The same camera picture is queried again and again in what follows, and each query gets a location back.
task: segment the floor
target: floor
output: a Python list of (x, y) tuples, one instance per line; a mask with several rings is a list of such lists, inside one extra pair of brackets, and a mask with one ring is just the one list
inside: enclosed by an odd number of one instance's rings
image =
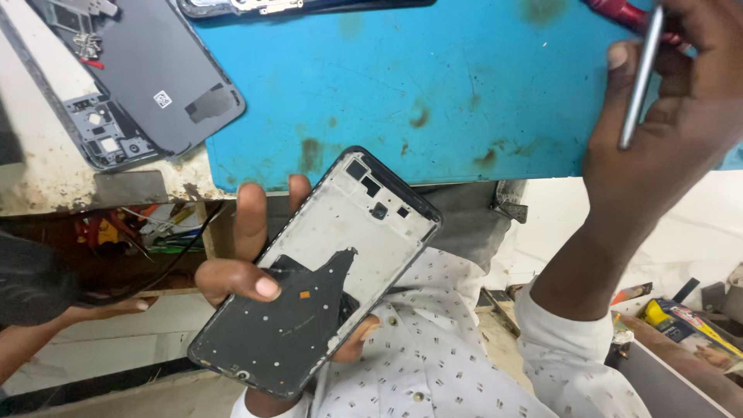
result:
[[(725, 281), (743, 261), (742, 171), (706, 176), (668, 215), (632, 259), (620, 287), (653, 282), (651, 295), (616, 308), (635, 314), (651, 297), (673, 296), (691, 277), (701, 285), (685, 304), (699, 309), (699, 289)], [(487, 278), (491, 289), (526, 283), (575, 231), (588, 213), (581, 179), (529, 181), (525, 225), (514, 223)], [(213, 309), (200, 295), (161, 298), (148, 312), (77, 324), (60, 333), (4, 386), (9, 395), (185, 356), (188, 343)], [(494, 338), (491, 357), (508, 340)], [(516, 358), (503, 368), (520, 370)]]

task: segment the black cable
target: black cable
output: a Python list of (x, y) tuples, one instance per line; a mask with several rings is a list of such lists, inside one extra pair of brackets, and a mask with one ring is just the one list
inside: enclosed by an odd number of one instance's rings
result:
[(194, 244), (196, 244), (196, 241), (198, 241), (199, 238), (201, 238), (201, 235), (204, 234), (204, 231), (207, 229), (207, 226), (209, 226), (209, 223), (214, 219), (214, 217), (219, 213), (219, 211), (222, 209), (222, 206), (224, 205), (224, 202), (220, 202), (219, 205), (212, 210), (212, 213), (207, 216), (207, 219), (204, 221), (204, 224), (199, 228), (198, 233), (191, 239), (191, 242), (188, 243), (184, 247), (184, 249), (181, 250), (180, 253), (178, 253), (177, 256), (173, 259), (173, 261), (170, 262), (170, 264), (159, 274), (156, 274), (149, 280), (143, 280), (141, 283), (138, 283), (133, 289), (130, 289), (120, 295), (111, 296), (109, 298), (95, 298), (90, 295), (80, 295), (77, 297), (76, 305), (77, 306), (106, 306), (111, 305), (113, 303), (119, 303), (122, 300), (127, 300), (134, 295), (136, 295), (139, 292), (142, 292), (143, 290), (147, 290), (151, 287), (153, 287), (155, 284), (160, 282), (160, 280), (164, 279), (175, 267), (176, 264), (178, 264), (179, 261), (186, 255), (188, 250), (193, 247)]

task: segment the hand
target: hand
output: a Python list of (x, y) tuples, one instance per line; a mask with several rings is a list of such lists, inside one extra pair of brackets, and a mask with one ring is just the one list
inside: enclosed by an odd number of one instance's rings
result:
[(743, 136), (743, 9), (735, 0), (661, 3), (698, 57), (661, 50), (659, 98), (630, 149), (619, 150), (640, 46), (613, 44), (606, 98), (583, 163), (588, 223), (614, 225), (620, 234), (652, 230)]
[[(289, 213), (294, 213), (312, 191), (302, 175), (289, 176)], [(196, 286), (212, 304), (219, 306), (230, 294), (271, 302), (281, 294), (279, 284), (253, 261), (266, 243), (266, 193), (254, 183), (238, 189), (233, 236), (237, 260), (209, 260), (196, 272)], [(351, 334), (332, 361), (350, 362), (361, 356), (363, 342), (379, 326), (379, 318), (368, 316)]]
[(114, 316), (127, 315), (144, 312), (152, 306), (157, 298), (132, 298), (123, 300), (113, 305), (101, 306), (97, 308), (78, 308), (72, 306), (67, 308), (55, 321), (58, 321), (62, 327), (69, 327), (83, 321), (95, 321), (99, 319), (113, 318)]

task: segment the barcode label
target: barcode label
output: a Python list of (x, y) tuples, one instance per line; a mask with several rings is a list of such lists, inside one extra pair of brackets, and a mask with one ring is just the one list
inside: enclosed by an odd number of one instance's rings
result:
[(166, 106), (168, 106), (170, 103), (173, 103), (173, 100), (170, 100), (170, 96), (165, 92), (165, 90), (161, 91), (160, 93), (157, 93), (153, 99), (155, 99), (155, 102), (160, 105), (162, 109), (165, 109)]

